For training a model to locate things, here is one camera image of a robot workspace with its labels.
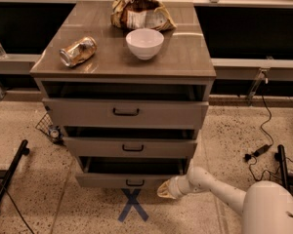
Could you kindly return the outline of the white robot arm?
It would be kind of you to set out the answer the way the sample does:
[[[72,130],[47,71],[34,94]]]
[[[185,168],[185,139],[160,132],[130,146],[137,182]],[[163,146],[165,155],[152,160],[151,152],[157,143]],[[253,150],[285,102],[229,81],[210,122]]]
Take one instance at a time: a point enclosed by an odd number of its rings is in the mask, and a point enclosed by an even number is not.
[[[293,234],[293,196],[281,185],[262,180],[247,191],[217,180],[201,167],[173,176],[157,189],[162,198],[211,192],[242,217],[241,234]]]

